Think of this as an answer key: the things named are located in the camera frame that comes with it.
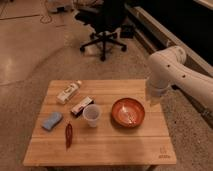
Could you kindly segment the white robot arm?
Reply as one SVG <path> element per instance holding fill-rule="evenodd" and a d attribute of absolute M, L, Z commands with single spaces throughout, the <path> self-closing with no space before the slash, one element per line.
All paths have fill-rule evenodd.
<path fill-rule="evenodd" d="M 152 96 L 163 95 L 170 85 L 176 85 L 213 111 L 213 78 L 184 65 L 187 55 L 180 46 L 156 51 L 148 57 L 150 76 L 146 81 Z"/>

